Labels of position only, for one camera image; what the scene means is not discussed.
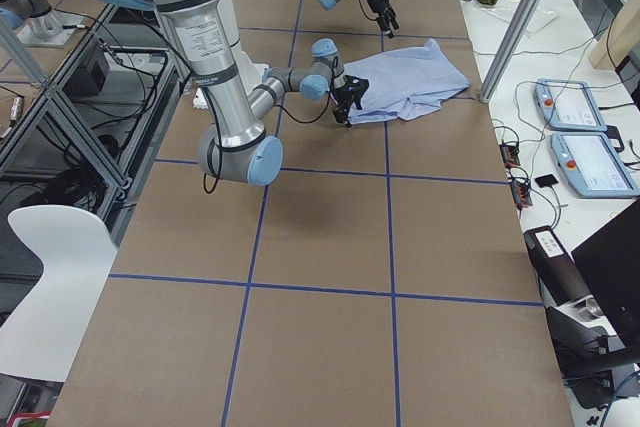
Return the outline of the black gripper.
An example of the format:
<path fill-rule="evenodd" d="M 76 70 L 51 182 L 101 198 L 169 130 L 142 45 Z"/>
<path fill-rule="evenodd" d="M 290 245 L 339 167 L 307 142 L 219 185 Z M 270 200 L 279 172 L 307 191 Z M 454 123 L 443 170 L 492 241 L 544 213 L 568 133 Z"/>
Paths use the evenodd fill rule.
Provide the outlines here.
<path fill-rule="evenodd" d="M 395 31 L 399 28 L 399 24 L 389 0 L 368 0 L 368 5 L 376 15 L 375 21 L 381 33 L 388 38 L 393 38 Z"/>
<path fill-rule="evenodd" d="M 345 127 L 350 127 L 349 112 L 355 102 L 355 90 L 352 87 L 343 86 L 334 89 L 331 92 L 331 97 L 334 101 L 332 113 L 335 121 Z"/>

